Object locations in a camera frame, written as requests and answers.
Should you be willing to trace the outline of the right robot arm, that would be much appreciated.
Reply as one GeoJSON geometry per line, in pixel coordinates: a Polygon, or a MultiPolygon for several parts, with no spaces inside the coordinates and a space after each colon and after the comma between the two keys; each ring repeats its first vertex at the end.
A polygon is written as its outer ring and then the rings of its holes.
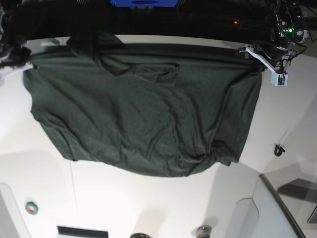
{"type": "Polygon", "coordinates": [[[21,0],[0,2],[0,68],[18,70],[30,64],[31,50],[25,45],[38,32],[46,17],[47,0],[37,0],[40,13],[32,16],[23,10],[21,0]]]}

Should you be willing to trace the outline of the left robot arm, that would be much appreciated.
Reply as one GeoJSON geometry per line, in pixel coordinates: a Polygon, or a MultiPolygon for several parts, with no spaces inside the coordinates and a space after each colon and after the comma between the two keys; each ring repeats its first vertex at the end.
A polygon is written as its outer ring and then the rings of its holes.
{"type": "Polygon", "coordinates": [[[292,60],[308,48],[304,42],[309,29],[301,7],[294,0],[266,0],[265,6],[271,18],[269,39],[254,41],[238,52],[258,59],[272,73],[285,77],[292,60]]]}

